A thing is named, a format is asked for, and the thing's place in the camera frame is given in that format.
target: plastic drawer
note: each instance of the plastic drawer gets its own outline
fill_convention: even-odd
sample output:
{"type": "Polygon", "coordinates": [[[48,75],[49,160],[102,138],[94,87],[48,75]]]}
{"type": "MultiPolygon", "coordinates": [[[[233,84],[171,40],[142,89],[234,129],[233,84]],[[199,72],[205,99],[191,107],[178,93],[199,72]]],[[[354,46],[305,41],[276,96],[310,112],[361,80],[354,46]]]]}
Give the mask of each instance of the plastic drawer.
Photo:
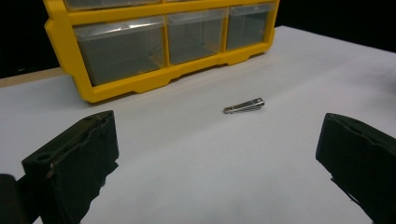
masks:
{"type": "Polygon", "coordinates": [[[160,3],[160,0],[64,0],[64,4],[70,10],[127,7],[155,3],[160,3]]]}
{"type": "Polygon", "coordinates": [[[219,53],[226,12],[225,8],[218,8],[168,15],[170,63],[184,63],[219,53]]]}
{"type": "Polygon", "coordinates": [[[163,16],[75,27],[93,86],[164,67],[163,16]]]}
{"type": "Polygon", "coordinates": [[[230,7],[227,49],[239,49],[264,40],[265,23],[268,12],[275,4],[230,7]]]}
{"type": "Polygon", "coordinates": [[[190,1],[203,1],[203,0],[165,0],[165,2],[190,2],[190,1]]]}

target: yellow storage organizer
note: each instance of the yellow storage organizer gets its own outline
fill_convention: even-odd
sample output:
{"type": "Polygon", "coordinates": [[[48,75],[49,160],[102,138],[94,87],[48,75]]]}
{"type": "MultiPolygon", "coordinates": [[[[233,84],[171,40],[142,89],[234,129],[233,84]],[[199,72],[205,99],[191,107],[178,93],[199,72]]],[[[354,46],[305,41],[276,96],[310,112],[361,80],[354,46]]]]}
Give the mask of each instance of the yellow storage organizer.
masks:
{"type": "Polygon", "coordinates": [[[62,69],[91,103],[267,51],[279,0],[44,0],[62,69]]]}

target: black background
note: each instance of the black background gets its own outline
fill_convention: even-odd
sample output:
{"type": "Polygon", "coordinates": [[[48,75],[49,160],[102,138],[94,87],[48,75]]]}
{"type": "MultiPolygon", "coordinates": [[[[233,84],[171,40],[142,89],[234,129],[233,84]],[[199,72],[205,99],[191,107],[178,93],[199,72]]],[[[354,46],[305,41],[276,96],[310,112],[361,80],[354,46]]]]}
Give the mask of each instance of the black background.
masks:
{"type": "MultiPolygon", "coordinates": [[[[390,1],[280,0],[276,26],[396,52],[393,11],[390,1]]],[[[7,1],[1,17],[0,78],[59,66],[44,30],[48,14],[41,0],[7,1]]]]}

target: yellow plastic frame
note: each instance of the yellow plastic frame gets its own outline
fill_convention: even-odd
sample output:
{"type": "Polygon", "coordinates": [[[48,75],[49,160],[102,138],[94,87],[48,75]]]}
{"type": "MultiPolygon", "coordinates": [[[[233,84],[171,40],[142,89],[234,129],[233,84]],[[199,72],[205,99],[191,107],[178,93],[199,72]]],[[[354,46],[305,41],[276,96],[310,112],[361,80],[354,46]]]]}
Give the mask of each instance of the yellow plastic frame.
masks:
{"type": "Polygon", "coordinates": [[[64,0],[44,0],[49,13],[45,25],[51,45],[61,68],[73,77],[78,92],[84,100],[96,103],[128,92],[150,91],[166,86],[172,79],[218,64],[232,65],[246,61],[250,56],[267,51],[275,35],[276,13],[279,0],[199,0],[190,2],[165,2],[139,7],[117,7],[96,10],[68,11],[64,0]],[[232,7],[261,3],[274,3],[269,12],[262,43],[241,49],[226,50],[228,18],[224,19],[222,45],[219,54],[172,65],[169,63],[169,47],[166,25],[163,27],[163,49],[165,68],[127,77],[107,84],[93,86],[78,48],[73,26],[96,22],[138,19],[147,16],[166,15],[182,11],[206,10],[216,7],[232,7]]]}

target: white table surface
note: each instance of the white table surface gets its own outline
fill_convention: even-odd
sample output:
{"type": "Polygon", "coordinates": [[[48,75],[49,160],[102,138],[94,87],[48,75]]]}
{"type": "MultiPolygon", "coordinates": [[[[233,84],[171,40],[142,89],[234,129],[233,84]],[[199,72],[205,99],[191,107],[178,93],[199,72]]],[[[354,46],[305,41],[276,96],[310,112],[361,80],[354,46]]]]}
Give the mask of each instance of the white table surface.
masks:
{"type": "Polygon", "coordinates": [[[21,178],[21,160],[105,110],[120,167],[82,223],[369,224],[315,152],[328,112],[396,136],[396,54],[278,27],[263,55],[98,105],[70,76],[2,88],[0,173],[21,178]],[[222,113],[257,97],[261,110],[222,113]]]}

